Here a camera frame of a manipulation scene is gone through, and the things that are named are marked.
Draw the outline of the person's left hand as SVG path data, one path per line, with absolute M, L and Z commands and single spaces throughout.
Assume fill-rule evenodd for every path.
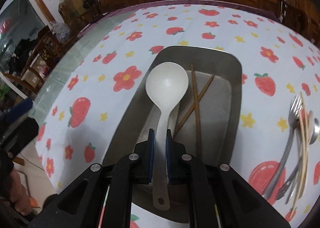
M 1 195 L 13 203 L 15 210 L 23 216 L 27 216 L 33 212 L 29 196 L 15 168 L 12 169 L 11 173 L 1 183 Z

